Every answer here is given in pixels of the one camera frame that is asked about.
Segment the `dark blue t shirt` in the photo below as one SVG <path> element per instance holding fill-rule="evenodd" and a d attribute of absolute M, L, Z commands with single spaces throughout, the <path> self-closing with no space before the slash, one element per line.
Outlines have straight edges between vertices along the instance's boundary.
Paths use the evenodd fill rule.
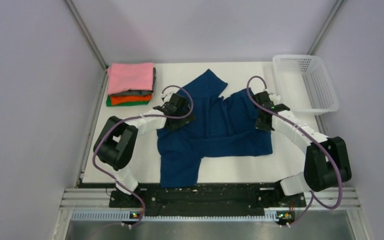
<path fill-rule="evenodd" d="M 271 155 L 271 133 L 256 129 L 258 110 L 246 89 L 221 96 L 228 83 L 210 69 L 183 87 L 193 100 L 195 120 L 179 129 L 158 129 L 160 186 L 197 183 L 203 158 Z"/>

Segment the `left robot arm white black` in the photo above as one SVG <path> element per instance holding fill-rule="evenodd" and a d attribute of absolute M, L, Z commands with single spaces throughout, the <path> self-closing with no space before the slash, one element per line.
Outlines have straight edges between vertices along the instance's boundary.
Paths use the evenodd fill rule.
<path fill-rule="evenodd" d="M 162 105 L 143 114 L 125 119 L 111 116 L 106 121 L 92 149 L 92 164 L 115 182 L 127 206 L 134 207 L 143 201 L 136 190 L 139 182 L 130 165 L 137 138 L 152 131 L 174 131 L 189 124 L 196 119 L 194 108 L 190 94 L 181 96 L 170 92 L 163 98 Z"/>

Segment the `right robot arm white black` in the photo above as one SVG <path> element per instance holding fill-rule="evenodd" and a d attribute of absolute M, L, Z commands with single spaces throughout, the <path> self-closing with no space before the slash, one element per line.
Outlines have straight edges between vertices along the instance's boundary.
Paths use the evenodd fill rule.
<path fill-rule="evenodd" d="M 294 195 L 320 192 L 337 187 L 352 178 L 347 146 L 339 136 L 329 137 L 310 127 L 283 103 L 275 104 L 268 92 L 251 96 L 258 108 L 255 127 L 258 130 L 278 132 L 287 137 L 304 154 L 303 170 L 276 182 L 273 200 L 287 206 Z"/>

